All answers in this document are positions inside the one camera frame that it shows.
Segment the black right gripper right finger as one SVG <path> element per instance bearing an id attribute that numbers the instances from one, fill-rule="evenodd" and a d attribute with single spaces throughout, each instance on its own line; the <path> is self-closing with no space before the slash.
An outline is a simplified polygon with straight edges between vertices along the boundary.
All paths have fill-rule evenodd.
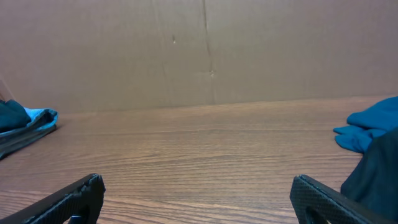
<path id="1" fill-rule="evenodd" d="M 294 177 L 290 201 L 300 224 L 395 224 L 307 175 Z"/>

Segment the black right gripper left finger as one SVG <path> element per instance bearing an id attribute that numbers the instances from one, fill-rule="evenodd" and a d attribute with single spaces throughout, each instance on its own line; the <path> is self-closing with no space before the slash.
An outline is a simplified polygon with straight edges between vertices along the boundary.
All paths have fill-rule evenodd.
<path id="1" fill-rule="evenodd" d="M 102 176 L 89 174 L 27 208 L 1 219 L 1 223 L 96 224 L 105 191 Z"/>

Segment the black t-shirt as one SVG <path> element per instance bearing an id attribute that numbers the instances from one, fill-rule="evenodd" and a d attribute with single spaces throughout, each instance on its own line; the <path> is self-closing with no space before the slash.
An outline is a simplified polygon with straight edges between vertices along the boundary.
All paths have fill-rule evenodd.
<path id="1" fill-rule="evenodd" d="M 374 139 L 342 184 L 341 194 L 397 221 L 397 129 Z"/>

